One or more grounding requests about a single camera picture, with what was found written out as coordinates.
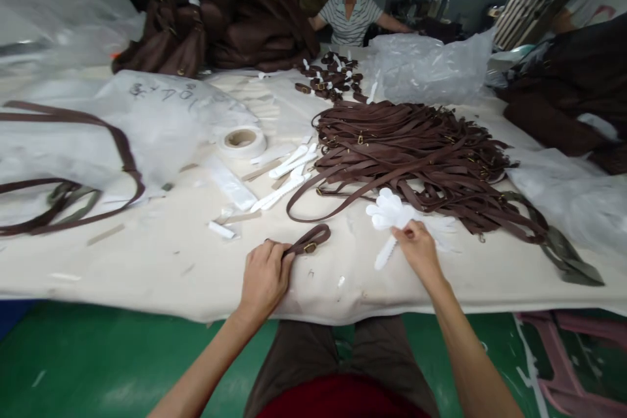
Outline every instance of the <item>person's left hand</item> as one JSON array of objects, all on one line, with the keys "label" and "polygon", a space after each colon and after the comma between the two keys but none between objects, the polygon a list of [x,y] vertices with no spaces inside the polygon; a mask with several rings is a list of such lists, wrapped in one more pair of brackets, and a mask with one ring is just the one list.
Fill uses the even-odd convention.
[{"label": "person's left hand", "polygon": [[287,292],[295,254],[283,258],[290,244],[266,240],[246,257],[242,300],[238,310],[250,321],[263,322]]}]

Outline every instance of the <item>person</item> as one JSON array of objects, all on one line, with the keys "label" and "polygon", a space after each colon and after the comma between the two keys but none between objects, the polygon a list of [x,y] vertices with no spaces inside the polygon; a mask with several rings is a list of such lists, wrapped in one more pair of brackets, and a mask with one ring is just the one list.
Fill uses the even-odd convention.
[{"label": "person", "polygon": [[552,30],[567,33],[585,26],[606,22],[627,12],[627,0],[571,0],[555,16]]},{"label": "person", "polygon": [[[523,414],[445,279],[433,238],[411,221],[394,237],[429,293],[467,417]],[[242,300],[209,346],[150,413],[151,418],[201,415],[228,367],[274,311],[288,288],[294,255],[267,240],[246,258]],[[244,410],[245,418],[439,416],[416,364],[400,316],[355,325],[353,358],[338,366],[331,327],[280,321]]]},{"label": "person", "polygon": [[331,43],[342,46],[362,46],[372,23],[394,33],[413,33],[407,25],[384,13],[374,0],[329,0],[322,10],[309,18],[314,31],[327,24],[333,28]]}]

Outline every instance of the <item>dark pants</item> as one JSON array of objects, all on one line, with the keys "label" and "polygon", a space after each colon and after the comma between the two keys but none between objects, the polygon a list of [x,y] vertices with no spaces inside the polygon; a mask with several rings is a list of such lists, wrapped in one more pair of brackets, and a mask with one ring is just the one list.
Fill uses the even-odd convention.
[{"label": "dark pants", "polygon": [[329,374],[363,374],[438,418],[433,392],[416,364],[400,316],[355,324],[353,359],[339,365],[331,327],[281,320],[253,386],[244,418],[254,418],[288,389]]}]

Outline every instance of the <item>red cloth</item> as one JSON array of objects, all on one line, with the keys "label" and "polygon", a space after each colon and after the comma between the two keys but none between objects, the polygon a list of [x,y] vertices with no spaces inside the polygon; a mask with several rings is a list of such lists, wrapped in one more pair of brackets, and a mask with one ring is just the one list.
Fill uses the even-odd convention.
[{"label": "red cloth", "polygon": [[404,397],[374,380],[351,374],[325,376],[285,391],[257,418],[429,418]]}]

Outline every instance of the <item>pink plastic stool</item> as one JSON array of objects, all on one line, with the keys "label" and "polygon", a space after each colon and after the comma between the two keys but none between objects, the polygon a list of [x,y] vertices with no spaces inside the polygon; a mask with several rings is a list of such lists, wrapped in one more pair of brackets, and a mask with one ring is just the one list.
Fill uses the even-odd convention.
[{"label": "pink plastic stool", "polygon": [[[538,378],[544,397],[565,415],[580,418],[625,418],[627,405],[586,392],[570,364],[558,329],[549,312],[517,313],[517,317],[537,328],[555,373],[552,380]],[[608,320],[579,317],[566,312],[555,313],[565,330],[600,336],[627,350],[627,327]]]}]

